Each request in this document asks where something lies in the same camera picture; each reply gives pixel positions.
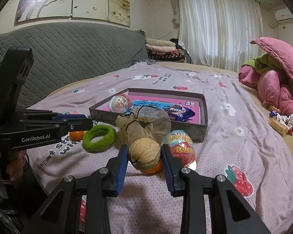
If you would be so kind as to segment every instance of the green blanket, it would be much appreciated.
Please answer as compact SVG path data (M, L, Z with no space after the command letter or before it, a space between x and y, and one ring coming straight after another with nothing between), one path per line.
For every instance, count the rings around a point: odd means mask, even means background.
M280 69L284 71L280 63L277 62L273 57L271 57L267 53L261 56L258 56L257 58L248 60L247 62L242 64L242 67L243 66L251 66L260 75L263 75L265 72L272 69L274 70ZM288 80L289 80L289 86L290 86L291 92L293 93L293 83L289 78Z

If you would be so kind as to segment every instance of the curtain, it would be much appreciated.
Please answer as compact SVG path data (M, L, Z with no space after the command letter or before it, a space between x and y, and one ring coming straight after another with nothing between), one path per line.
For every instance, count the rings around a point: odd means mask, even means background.
M237 72L261 54L252 39L263 35L262 15L255 0L179 0L179 44L194 64Z
M176 25L180 25L180 7L179 7L179 0L171 0L172 3L172 10L174 12L173 22Z

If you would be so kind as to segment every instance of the small orange fruit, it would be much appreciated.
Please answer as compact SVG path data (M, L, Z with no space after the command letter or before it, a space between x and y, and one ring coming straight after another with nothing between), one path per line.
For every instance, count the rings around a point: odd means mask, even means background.
M73 131L73 132L69 132L69 138L72 141L81 141L83 136L85 134L85 131Z
M162 165L162 161L160 161L157 166L155 166L153 169L150 169L148 171L145 171L148 174L154 174L159 172L162 169L163 165Z

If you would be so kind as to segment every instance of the fuzzy green ring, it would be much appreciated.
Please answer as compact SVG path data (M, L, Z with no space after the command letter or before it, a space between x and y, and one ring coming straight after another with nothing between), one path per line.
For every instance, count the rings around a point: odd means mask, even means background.
M96 136L104 137L94 143L91 142ZM108 146L112 145L116 138L116 131L108 125L96 125L87 131L82 138L83 148L90 153L99 153L107 150Z

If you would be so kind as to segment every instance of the gray quilted headboard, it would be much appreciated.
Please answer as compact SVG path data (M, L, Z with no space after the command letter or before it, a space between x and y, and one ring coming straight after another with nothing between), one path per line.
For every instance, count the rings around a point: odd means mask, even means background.
M34 55L17 104L25 108L69 83L148 58L142 31L92 23L48 23L0 34L0 63L12 45L31 47Z

